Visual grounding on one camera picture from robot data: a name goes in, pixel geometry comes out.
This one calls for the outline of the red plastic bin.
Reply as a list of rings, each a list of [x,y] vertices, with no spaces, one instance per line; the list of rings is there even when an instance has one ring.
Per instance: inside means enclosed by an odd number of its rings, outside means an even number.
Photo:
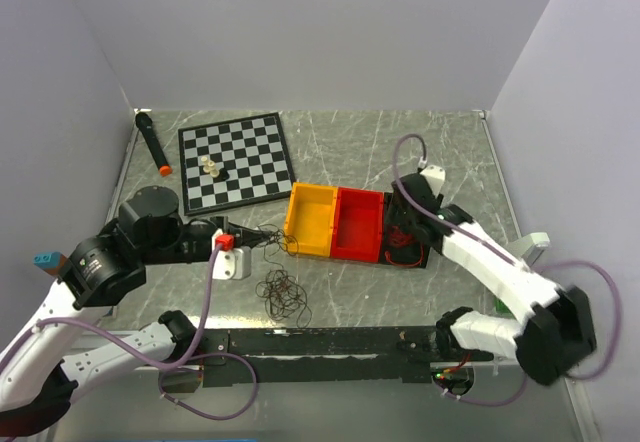
[[[339,187],[330,256],[377,263],[383,234],[384,193]]]

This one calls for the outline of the blue and brown block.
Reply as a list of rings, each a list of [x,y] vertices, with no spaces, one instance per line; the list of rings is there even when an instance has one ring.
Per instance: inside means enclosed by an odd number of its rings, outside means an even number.
[[[67,258],[58,251],[41,252],[34,256],[33,264],[51,276],[57,276]]]

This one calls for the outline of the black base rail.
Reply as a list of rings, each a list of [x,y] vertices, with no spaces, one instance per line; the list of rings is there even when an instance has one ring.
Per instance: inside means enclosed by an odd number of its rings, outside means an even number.
[[[218,360],[199,358],[194,363],[205,388],[252,382],[249,370],[230,354],[249,362],[261,384],[430,383],[434,369],[493,359],[479,350],[440,349],[433,326],[207,329],[196,354],[214,352],[224,356]]]

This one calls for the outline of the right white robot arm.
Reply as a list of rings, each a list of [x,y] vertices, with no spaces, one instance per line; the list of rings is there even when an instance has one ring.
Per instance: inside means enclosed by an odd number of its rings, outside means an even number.
[[[469,307],[445,313],[436,324],[442,357],[454,361],[468,351],[491,353],[517,361],[532,380],[550,386],[595,352],[595,328],[584,291],[564,289],[536,273],[459,206],[439,206],[426,176],[400,177],[392,188],[401,227],[465,269],[511,314],[501,318]]]

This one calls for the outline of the cream chess pieces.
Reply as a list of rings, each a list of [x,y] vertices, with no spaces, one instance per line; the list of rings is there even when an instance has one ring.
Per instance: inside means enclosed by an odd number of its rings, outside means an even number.
[[[218,178],[220,176],[220,170],[216,163],[209,157],[203,156],[201,159],[203,171],[212,178]]]

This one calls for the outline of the black marker orange cap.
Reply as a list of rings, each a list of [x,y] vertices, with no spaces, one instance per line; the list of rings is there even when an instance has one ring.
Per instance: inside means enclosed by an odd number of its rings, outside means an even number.
[[[153,120],[147,112],[137,112],[134,122],[147,145],[150,155],[162,177],[172,174],[172,168],[167,161],[163,148],[154,130]]]

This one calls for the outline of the black and white chessboard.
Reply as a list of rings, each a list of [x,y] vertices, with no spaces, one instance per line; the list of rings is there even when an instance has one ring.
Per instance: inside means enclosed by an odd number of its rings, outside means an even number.
[[[215,213],[285,199],[296,182],[277,113],[209,123],[178,131],[183,211]],[[213,160],[218,178],[203,171]]]

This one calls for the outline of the black plastic bin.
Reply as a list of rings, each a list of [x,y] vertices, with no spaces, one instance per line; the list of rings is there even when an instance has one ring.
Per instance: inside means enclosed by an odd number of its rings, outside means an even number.
[[[400,224],[400,211],[393,203],[393,194],[385,192],[379,263],[401,268],[425,268],[428,257],[429,248]]]

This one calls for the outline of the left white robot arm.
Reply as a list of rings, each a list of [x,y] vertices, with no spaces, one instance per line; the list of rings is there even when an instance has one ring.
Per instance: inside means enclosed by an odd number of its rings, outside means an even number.
[[[200,317],[206,319],[216,280],[251,273],[251,248],[226,218],[184,222],[177,194],[140,189],[98,235],[79,243],[57,269],[44,301],[1,354],[1,434],[37,434],[100,384],[148,365],[174,371],[200,358],[202,324],[181,311],[127,338],[97,322],[146,282],[150,265],[208,265]]]

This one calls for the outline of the green small block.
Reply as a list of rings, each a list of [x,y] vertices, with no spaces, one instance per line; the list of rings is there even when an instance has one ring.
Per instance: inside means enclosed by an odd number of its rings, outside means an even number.
[[[506,304],[498,298],[495,299],[495,309],[497,313],[510,314],[510,310],[508,309]]]

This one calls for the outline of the yellow plastic bin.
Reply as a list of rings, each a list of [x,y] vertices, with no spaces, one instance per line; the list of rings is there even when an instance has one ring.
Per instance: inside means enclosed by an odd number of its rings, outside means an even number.
[[[284,223],[287,251],[329,257],[338,188],[296,182]]]

